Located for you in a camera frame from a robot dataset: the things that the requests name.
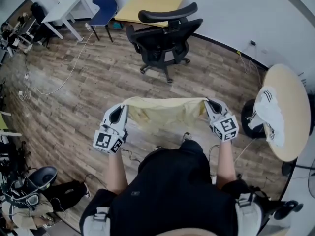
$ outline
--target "white table frame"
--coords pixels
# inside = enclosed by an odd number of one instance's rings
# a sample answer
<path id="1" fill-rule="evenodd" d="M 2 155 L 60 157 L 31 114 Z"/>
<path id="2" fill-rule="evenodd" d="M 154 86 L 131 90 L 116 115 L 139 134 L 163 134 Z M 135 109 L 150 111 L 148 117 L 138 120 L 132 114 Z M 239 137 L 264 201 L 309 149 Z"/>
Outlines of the white table frame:
<path id="1" fill-rule="evenodd" d="M 90 15 L 90 17 L 92 18 L 94 16 L 94 14 L 92 13 L 90 7 L 88 6 L 87 2 L 85 0 L 76 0 L 68 9 L 67 11 L 63 14 L 60 15 L 60 17 L 58 19 L 55 20 L 61 20 L 67 27 L 68 29 L 72 32 L 72 34 L 81 42 L 83 40 L 83 38 L 80 36 L 80 34 L 72 27 L 72 25 L 68 22 L 68 20 L 66 19 L 67 16 L 71 19 L 71 21 L 74 23 L 75 20 L 73 18 L 73 16 L 71 15 L 71 10 L 79 3 L 81 2 L 82 5 L 84 6 L 85 10 L 88 12 L 88 14 Z M 44 18 L 43 23 L 45 23 L 45 25 L 51 30 L 53 31 L 60 39 L 63 39 L 63 36 L 50 24 L 51 21 L 47 21 L 45 20 L 46 18 L 48 18 L 49 13 L 47 14 L 47 16 Z"/>

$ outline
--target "round table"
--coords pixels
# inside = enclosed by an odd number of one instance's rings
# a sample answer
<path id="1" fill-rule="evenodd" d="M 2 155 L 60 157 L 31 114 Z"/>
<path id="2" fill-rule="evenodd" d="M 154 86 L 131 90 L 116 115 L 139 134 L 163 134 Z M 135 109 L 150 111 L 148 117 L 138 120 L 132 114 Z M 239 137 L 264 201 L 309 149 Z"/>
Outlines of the round table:
<path id="1" fill-rule="evenodd" d="M 275 89 L 278 106 L 284 118 L 284 146 L 278 147 L 270 142 L 269 146 L 280 160 L 293 161 L 302 153 L 309 137 L 311 111 L 307 93 L 300 78 L 290 68 L 281 64 L 274 65 L 268 70 L 263 86 Z M 249 105 L 246 103 L 247 108 L 245 110 L 243 108 L 242 126 L 248 136 L 259 138 L 257 134 L 262 127 L 256 128 L 256 133 L 253 133 L 247 126 L 248 121 L 245 117 L 249 116 Z M 264 124 L 263 129 L 268 135 L 269 127 Z"/>

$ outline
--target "black chair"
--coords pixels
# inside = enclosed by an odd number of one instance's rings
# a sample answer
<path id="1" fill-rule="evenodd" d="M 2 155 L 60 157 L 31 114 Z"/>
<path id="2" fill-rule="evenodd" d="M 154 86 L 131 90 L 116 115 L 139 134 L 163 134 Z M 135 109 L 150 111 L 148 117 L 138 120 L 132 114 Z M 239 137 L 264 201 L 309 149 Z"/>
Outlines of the black chair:
<path id="1" fill-rule="evenodd" d="M 152 24 L 168 21 L 168 26 L 148 27 L 135 31 L 133 26 L 128 26 L 127 36 L 129 41 L 134 45 L 136 52 L 142 55 L 145 63 L 140 68 L 142 74 L 149 66 L 162 69 L 166 74 L 167 82 L 172 83 L 169 77 L 167 66 L 171 64 L 179 64 L 182 60 L 189 63 L 190 60 L 185 58 L 189 50 L 187 39 L 202 24 L 202 19 L 192 21 L 187 20 L 187 16 L 198 10 L 197 4 L 193 2 L 189 6 L 170 12 L 150 12 L 141 10 L 138 18 L 141 22 Z M 171 52 L 173 59 L 165 61 L 165 55 Z"/>
<path id="2" fill-rule="evenodd" d="M 36 18 L 37 23 L 39 24 L 39 27 L 34 28 L 31 32 L 31 34 L 34 35 L 33 42 L 38 42 L 44 39 L 42 41 L 42 44 L 46 43 L 46 48 L 49 49 L 49 40 L 55 34 L 45 24 L 42 24 L 42 21 L 45 18 L 45 13 L 42 7 L 36 2 L 31 6 L 31 12 Z"/>

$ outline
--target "yellow cloth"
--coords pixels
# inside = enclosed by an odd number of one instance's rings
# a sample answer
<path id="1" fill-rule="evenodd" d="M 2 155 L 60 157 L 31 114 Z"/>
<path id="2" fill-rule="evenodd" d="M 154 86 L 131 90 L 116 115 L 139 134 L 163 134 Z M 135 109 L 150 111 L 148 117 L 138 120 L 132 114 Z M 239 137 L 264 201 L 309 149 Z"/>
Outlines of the yellow cloth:
<path id="1" fill-rule="evenodd" d="M 205 112 L 207 98 L 150 99 L 132 97 L 122 104 L 129 106 L 128 117 L 143 129 L 157 132 L 159 128 L 172 129 L 184 124 L 192 127 Z"/>
<path id="2" fill-rule="evenodd" d="M 1 114 L 0 114 L 0 129 L 8 129 Z"/>

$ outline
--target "blue plastic chair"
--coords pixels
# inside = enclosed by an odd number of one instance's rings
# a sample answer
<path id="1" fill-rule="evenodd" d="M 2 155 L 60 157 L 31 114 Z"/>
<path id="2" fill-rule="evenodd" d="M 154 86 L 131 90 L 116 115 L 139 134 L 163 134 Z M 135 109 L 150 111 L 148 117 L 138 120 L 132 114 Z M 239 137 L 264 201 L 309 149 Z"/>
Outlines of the blue plastic chair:
<path id="1" fill-rule="evenodd" d="M 95 36 L 99 40 L 97 33 L 93 26 L 105 26 L 106 31 L 110 40 L 113 42 L 113 39 L 108 30 L 109 21 L 117 14 L 118 6 L 116 0 L 93 0 L 94 4 L 99 7 L 99 11 L 96 15 L 90 20 L 89 25 L 91 26 Z"/>

